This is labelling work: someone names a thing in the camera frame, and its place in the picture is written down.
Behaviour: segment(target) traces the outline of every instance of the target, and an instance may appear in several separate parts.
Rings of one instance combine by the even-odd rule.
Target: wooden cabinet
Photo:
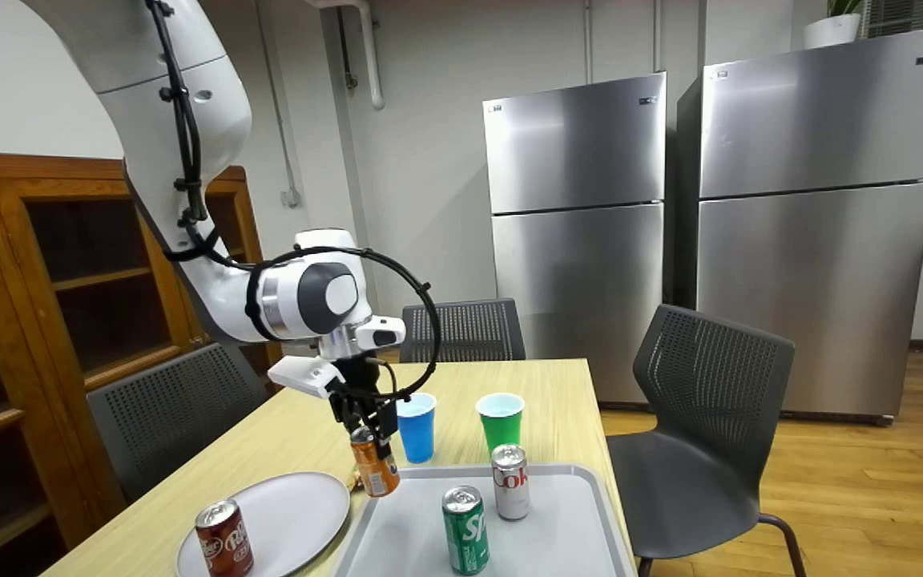
[[[260,259],[244,170],[207,207]],[[0,158],[0,548],[44,524],[78,546],[124,507],[84,393],[206,339],[119,161]]]

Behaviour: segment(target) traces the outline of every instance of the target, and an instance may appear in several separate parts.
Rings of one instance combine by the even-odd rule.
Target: black chair
[[[86,393],[129,500],[228,432],[266,399],[266,384],[232,343],[207,343]]]
[[[440,314],[440,357],[527,357],[517,301],[442,301]],[[403,362],[425,362],[434,353],[434,325],[425,306],[401,309],[407,339],[401,343]]]
[[[661,304],[635,357],[656,429],[608,437],[641,573],[778,524],[791,571],[805,559],[791,524],[760,513],[760,475],[778,426],[791,343]]]

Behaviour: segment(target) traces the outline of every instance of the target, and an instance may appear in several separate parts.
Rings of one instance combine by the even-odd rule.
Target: soda can
[[[480,491],[450,488],[442,494],[442,529],[456,573],[479,573],[489,559]]]
[[[529,515],[529,475],[518,444],[494,447],[494,503],[500,519],[517,522]]]
[[[389,496],[401,482],[391,443],[377,438],[367,424],[352,429],[352,451],[368,496]]]
[[[211,577],[248,577],[257,564],[235,500],[206,507],[197,515],[197,533]]]

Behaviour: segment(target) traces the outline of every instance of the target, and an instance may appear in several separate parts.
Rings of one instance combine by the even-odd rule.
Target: refrigerator
[[[665,282],[668,76],[483,102],[494,259],[527,354],[586,357],[604,402],[641,402],[633,357]]]
[[[796,339],[790,414],[892,424],[923,263],[923,33],[710,63],[675,164],[669,298]]]

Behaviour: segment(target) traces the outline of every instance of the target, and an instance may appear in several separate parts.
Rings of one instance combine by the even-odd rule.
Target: table
[[[395,366],[401,384],[413,381],[419,369],[422,366]],[[614,522],[627,546],[612,457],[601,424],[590,366],[583,357],[442,362],[422,390],[436,393],[440,402],[434,464],[486,464],[475,399],[486,390],[524,393],[524,444],[529,461],[575,461],[590,466],[612,496]],[[395,454],[397,466],[409,466],[403,461],[401,437],[395,437]],[[297,390],[279,390],[48,567],[48,573],[172,573],[178,552],[206,503],[292,471],[324,471],[352,482],[352,466],[350,438],[332,418],[331,402]],[[332,573],[343,535],[313,564],[308,564],[308,573]]]

